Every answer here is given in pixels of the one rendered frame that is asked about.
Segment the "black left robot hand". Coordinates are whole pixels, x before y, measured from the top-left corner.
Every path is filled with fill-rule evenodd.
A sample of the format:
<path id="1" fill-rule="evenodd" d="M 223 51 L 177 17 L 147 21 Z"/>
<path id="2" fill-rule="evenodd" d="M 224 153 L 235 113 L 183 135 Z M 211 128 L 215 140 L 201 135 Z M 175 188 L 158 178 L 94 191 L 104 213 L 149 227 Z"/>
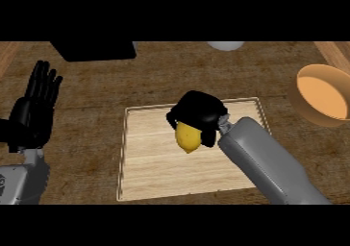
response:
<path id="1" fill-rule="evenodd" d="M 10 152 L 42 149 L 53 135 L 54 105 L 63 77 L 47 61 L 38 61 L 25 96 L 17 99 L 8 119 L 0 118 L 0 142 Z"/>

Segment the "pale wooden tray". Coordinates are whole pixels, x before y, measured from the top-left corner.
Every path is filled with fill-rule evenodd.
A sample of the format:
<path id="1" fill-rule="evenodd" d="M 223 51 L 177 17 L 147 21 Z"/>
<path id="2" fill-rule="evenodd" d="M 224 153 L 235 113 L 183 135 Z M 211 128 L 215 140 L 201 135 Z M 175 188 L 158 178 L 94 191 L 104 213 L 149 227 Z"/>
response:
<path id="1" fill-rule="evenodd" d="M 165 115 L 171 105 L 130 107 L 118 200 L 122 202 L 252 188 L 255 185 L 221 149 L 187 153 L 177 144 Z"/>

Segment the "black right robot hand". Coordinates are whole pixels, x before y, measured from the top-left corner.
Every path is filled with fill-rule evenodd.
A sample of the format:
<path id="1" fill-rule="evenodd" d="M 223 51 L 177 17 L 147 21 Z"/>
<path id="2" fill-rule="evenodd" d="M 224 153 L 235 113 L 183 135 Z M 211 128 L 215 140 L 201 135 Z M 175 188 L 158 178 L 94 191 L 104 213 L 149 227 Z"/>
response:
<path id="1" fill-rule="evenodd" d="M 210 148 L 215 145 L 220 131 L 220 118 L 227 115 L 223 101 L 211 94 L 190 90 L 167 114 L 167 121 L 177 129 L 180 122 L 201 130 L 201 144 Z"/>

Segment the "white round object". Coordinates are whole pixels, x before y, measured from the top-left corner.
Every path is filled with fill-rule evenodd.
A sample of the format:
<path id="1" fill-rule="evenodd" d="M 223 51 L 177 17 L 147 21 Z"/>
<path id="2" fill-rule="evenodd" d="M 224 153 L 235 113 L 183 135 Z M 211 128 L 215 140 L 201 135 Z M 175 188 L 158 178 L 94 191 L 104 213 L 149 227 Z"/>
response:
<path id="1" fill-rule="evenodd" d="M 244 41 L 210 41 L 208 44 L 217 50 L 235 51 L 244 46 L 245 42 Z"/>

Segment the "black box appliance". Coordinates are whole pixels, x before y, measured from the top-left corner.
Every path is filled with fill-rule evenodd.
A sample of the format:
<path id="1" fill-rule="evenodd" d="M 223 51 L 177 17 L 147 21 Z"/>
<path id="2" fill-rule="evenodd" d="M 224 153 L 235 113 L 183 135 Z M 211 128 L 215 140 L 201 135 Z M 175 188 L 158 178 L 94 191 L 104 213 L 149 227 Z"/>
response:
<path id="1" fill-rule="evenodd" d="M 69 62 L 131 60 L 137 57 L 131 41 L 53 41 L 53 47 Z"/>

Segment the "orange pot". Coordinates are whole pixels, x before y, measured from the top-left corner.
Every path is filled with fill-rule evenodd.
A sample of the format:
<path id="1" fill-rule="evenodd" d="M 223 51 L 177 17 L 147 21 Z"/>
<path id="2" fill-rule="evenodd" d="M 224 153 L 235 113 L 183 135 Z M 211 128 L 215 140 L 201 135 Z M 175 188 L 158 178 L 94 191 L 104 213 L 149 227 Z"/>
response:
<path id="1" fill-rule="evenodd" d="M 306 120 L 323 127 L 350 122 L 350 75 L 325 64 L 309 64 L 289 86 L 289 100 Z"/>

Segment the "yellow lemon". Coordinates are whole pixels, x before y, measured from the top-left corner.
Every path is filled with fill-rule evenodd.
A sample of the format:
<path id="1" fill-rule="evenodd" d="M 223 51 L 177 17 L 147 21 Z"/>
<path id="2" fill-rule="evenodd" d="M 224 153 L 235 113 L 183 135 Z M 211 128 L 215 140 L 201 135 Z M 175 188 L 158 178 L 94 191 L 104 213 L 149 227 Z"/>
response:
<path id="1" fill-rule="evenodd" d="M 202 131 L 198 128 L 192 127 L 183 122 L 178 122 L 175 139 L 187 154 L 193 152 L 201 146 L 201 133 Z"/>

